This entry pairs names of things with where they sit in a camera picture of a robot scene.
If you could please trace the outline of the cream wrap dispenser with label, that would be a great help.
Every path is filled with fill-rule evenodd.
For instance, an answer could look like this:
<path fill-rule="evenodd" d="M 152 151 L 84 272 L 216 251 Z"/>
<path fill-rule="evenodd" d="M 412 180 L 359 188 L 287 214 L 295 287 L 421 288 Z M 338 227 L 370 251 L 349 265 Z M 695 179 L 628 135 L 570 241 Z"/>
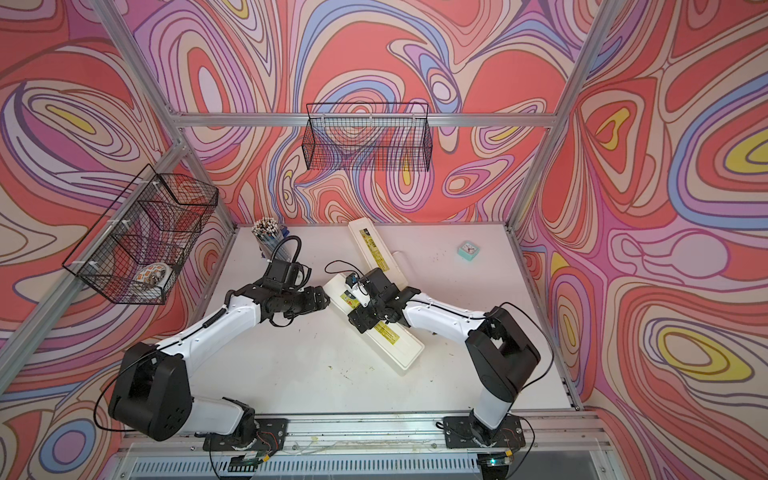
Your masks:
<path fill-rule="evenodd" d="M 348 289 L 342 274 L 332 277 L 323 289 L 330 298 L 330 304 L 352 330 L 360 334 L 363 341 L 396 373 L 405 375 L 422 354 L 425 345 L 399 323 L 380 321 L 361 333 L 349 318 L 349 314 L 356 311 L 360 304 Z"/>

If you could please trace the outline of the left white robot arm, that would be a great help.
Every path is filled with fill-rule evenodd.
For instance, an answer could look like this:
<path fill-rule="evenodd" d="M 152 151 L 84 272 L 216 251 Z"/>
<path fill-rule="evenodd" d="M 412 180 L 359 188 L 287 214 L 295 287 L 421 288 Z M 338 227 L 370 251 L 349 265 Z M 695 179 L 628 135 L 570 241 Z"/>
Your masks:
<path fill-rule="evenodd" d="M 254 409 L 228 397 L 196 397 L 190 378 L 228 343 L 276 315 L 293 321 L 326 309 L 330 298 L 309 285 L 310 276 L 298 262 L 271 261 L 260 279 L 228 291 L 213 314 L 156 344 L 132 346 L 114 382 L 109 416 L 155 441 L 212 435 L 235 450 L 250 448 L 260 433 Z"/>

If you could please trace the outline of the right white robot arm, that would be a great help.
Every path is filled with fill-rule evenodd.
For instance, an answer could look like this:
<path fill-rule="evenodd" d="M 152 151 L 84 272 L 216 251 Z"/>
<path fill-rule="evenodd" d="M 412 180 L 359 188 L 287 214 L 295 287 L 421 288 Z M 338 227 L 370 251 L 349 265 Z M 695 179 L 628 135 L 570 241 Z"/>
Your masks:
<path fill-rule="evenodd" d="M 475 434 L 496 433 L 526 382 L 541 361 L 533 341 L 502 306 L 470 311 L 438 301 L 421 290 L 399 288 L 375 268 L 344 280 L 345 291 L 357 301 L 347 314 L 361 333 L 381 322 L 434 333 L 467 348 L 483 387 L 469 421 Z"/>

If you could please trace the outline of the cup of pencils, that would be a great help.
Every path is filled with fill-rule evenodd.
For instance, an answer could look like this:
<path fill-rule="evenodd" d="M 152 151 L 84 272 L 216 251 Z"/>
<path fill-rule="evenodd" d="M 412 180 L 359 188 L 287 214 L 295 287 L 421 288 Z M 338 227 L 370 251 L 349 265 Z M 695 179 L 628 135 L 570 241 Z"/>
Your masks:
<path fill-rule="evenodd" d="M 278 243 L 289 235 L 288 228 L 272 217 L 263 217 L 254 223 L 251 230 L 265 259 L 272 257 Z"/>

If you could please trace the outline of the small teal box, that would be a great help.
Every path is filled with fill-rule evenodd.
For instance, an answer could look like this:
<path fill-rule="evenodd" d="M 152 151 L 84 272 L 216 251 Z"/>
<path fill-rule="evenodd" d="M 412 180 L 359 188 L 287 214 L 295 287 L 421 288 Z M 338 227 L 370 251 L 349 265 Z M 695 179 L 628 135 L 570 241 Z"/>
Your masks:
<path fill-rule="evenodd" d="M 480 248 L 471 241 L 464 241 L 457 249 L 458 255 L 467 261 L 474 260 L 479 251 Z"/>

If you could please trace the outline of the patterned bowl in basket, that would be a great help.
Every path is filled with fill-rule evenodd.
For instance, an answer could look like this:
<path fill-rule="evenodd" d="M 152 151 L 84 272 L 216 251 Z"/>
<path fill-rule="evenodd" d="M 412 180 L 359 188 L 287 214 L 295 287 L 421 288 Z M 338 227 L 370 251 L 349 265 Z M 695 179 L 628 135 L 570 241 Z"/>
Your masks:
<path fill-rule="evenodd" d="M 163 262 L 155 262 L 142 267 L 131 282 L 135 294 L 159 296 L 163 292 L 172 273 L 171 267 Z"/>

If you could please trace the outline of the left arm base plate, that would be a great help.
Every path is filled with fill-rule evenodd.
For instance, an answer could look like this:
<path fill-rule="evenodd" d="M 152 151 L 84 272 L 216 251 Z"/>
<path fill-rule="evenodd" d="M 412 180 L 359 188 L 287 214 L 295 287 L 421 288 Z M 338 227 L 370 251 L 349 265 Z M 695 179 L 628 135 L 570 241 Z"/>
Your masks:
<path fill-rule="evenodd" d="M 207 434 L 206 452 L 259 452 L 274 454 L 283 449 L 287 437 L 287 418 L 249 418 L 230 435 Z"/>

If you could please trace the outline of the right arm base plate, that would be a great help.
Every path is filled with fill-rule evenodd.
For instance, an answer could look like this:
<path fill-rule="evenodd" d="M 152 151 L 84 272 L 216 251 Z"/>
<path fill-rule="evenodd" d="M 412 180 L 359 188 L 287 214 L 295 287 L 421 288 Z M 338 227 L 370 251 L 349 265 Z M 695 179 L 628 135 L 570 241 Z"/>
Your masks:
<path fill-rule="evenodd" d="M 435 426 L 443 432 L 448 449 L 504 448 L 516 452 L 526 445 L 521 418 L 511 414 L 495 428 L 487 427 L 472 413 L 443 417 Z"/>

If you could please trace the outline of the aluminium rail at front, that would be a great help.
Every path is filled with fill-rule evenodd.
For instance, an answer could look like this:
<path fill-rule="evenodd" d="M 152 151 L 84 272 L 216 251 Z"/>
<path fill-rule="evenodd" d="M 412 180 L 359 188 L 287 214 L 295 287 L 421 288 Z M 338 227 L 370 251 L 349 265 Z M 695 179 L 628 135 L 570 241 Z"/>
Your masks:
<path fill-rule="evenodd" d="M 290 415 L 283 445 L 256 464 L 249 454 L 208 452 L 202 439 L 124 440 L 109 479 L 626 479 L 594 414 L 523 411 L 513 439 L 451 449 L 444 412 Z"/>

